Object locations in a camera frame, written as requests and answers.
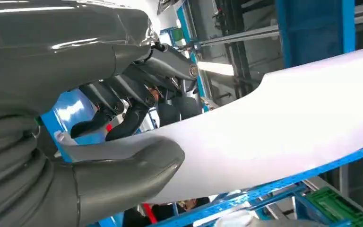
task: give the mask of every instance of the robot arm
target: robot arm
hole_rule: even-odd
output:
[[[76,2],[63,2],[67,5],[56,6],[59,16],[65,13],[63,7],[79,8]],[[5,11],[2,5],[0,23],[3,16],[9,23],[19,6]],[[107,16],[102,12],[114,12],[89,5],[82,10],[87,13],[88,7],[102,17]],[[148,20],[141,12],[133,13],[132,19],[138,15]],[[13,31],[13,36],[22,35]],[[9,40],[5,32],[0,35]],[[146,201],[167,184],[184,160],[184,152],[172,141],[155,142],[125,160],[59,164],[36,149],[31,134],[34,118],[47,112],[60,93],[114,76],[149,49],[95,40],[59,47],[48,42],[0,46],[0,226],[85,226]]]

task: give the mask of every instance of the blue support column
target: blue support column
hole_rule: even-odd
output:
[[[285,67],[355,49],[354,0],[276,0]]]

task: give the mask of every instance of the blue rack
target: blue rack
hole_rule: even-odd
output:
[[[350,162],[356,161],[363,158],[363,149],[341,158],[337,161],[331,162],[329,164],[314,168],[312,170],[308,170],[306,172],[293,175],[272,183],[268,183],[265,185],[258,186],[256,188],[250,189],[246,192],[233,194],[231,196],[226,196],[223,199],[212,202],[205,206],[194,209],[190,212],[183,213],[177,217],[173,217],[157,223],[155,225],[151,225],[152,227],[182,227],[188,224],[191,224],[197,220],[201,220],[203,218],[209,217],[211,215],[217,214],[221,211],[228,210],[237,205],[243,204],[245,202],[249,202],[255,198],[260,196],[269,194],[271,192],[277,191],[279,189],[285,188],[295,183],[299,183],[305,179],[311,178],[313,176],[317,176],[326,171],[338,168],[342,165],[348,164]]]

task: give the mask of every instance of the fluorescent light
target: fluorescent light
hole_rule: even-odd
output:
[[[200,70],[215,72],[227,76],[234,76],[233,66],[230,64],[199,61],[197,65]]]
[[[178,28],[181,28],[182,24],[180,23],[180,20],[179,19],[176,20],[176,24],[177,24],[177,27]]]

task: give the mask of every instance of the metal pole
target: metal pole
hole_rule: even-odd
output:
[[[348,197],[348,181],[348,165],[341,166],[339,168],[339,189],[345,197]]]

